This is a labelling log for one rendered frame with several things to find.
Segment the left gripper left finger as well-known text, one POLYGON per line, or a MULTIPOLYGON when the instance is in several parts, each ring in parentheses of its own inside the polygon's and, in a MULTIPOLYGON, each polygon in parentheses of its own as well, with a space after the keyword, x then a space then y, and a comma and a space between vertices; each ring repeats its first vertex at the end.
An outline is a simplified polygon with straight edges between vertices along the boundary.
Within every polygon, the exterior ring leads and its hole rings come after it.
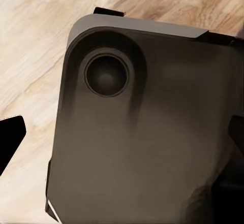
POLYGON ((0 176, 26 135, 21 115, 0 121, 0 176))

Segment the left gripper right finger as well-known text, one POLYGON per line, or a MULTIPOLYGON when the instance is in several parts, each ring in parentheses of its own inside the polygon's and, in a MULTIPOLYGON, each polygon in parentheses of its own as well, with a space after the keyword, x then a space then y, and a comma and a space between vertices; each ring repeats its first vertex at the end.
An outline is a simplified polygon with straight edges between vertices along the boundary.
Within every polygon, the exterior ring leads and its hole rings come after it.
POLYGON ((244 117, 233 115, 228 128, 228 134, 244 156, 244 117))

